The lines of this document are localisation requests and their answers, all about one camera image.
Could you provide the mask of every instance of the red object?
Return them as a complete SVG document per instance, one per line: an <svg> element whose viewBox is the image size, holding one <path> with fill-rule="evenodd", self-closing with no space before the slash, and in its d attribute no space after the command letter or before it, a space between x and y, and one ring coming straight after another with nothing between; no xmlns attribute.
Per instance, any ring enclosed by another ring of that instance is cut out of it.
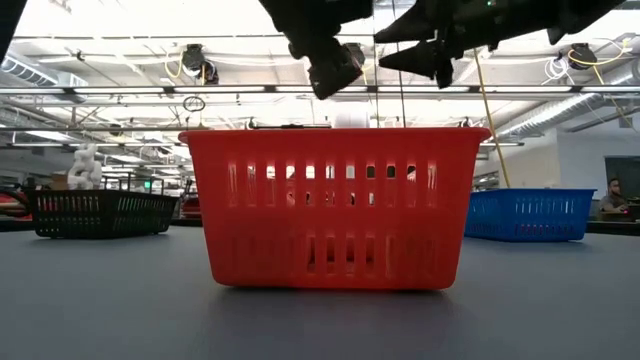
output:
<svg viewBox="0 0 640 360"><path fill-rule="evenodd" d="M233 286L451 286L478 145L488 137L480 128L182 133L214 279ZM407 179L409 166L415 181ZM287 179L287 171L298 175Z"/></svg>
<svg viewBox="0 0 640 360"><path fill-rule="evenodd" d="M185 198L182 202L181 214L185 219L200 219L200 199L197 196Z"/></svg>
<svg viewBox="0 0 640 360"><path fill-rule="evenodd" d="M16 195L19 196L20 198L24 199L25 201L27 201L27 196L24 193L17 192ZM9 195L0 194L0 204L13 204L13 203L17 203L16 199L12 198ZM31 220L31 215L20 216L20 217L18 217L18 219Z"/></svg>

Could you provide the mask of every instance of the black plastic basket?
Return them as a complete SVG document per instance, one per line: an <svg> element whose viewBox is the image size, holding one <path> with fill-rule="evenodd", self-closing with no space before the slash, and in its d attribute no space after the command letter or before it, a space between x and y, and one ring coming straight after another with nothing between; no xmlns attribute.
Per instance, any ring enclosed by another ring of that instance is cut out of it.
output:
<svg viewBox="0 0 640 360"><path fill-rule="evenodd" d="M167 231L177 198L119 190L29 191L36 234L115 239Z"/></svg>

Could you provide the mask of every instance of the gray table surface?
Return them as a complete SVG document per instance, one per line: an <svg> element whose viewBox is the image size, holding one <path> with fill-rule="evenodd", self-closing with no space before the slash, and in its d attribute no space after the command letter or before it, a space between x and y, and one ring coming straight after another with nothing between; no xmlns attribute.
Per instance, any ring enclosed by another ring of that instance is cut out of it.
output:
<svg viewBox="0 0 640 360"><path fill-rule="evenodd" d="M467 239L443 292L216 285L202 229L0 234L0 359L637 359L640 239Z"/></svg>

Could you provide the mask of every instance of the blue plastic basket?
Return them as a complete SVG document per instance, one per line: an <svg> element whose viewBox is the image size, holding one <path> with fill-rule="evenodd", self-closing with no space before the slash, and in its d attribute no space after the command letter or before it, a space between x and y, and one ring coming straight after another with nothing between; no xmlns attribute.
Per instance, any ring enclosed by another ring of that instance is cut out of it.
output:
<svg viewBox="0 0 640 360"><path fill-rule="evenodd" d="M514 242L581 240L594 192L502 189L472 193L464 235Z"/></svg>

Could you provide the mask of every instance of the white statue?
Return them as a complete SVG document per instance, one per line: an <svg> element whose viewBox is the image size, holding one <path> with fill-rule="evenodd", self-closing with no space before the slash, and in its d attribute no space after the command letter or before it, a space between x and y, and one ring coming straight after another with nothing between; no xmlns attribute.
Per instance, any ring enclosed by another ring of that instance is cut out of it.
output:
<svg viewBox="0 0 640 360"><path fill-rule="evenodd" d="M91 190L100 185L102 165L95 161L97 150L95 144L82 144L76 150L73 155L75 161L67 177L70 190Z"/></svg>

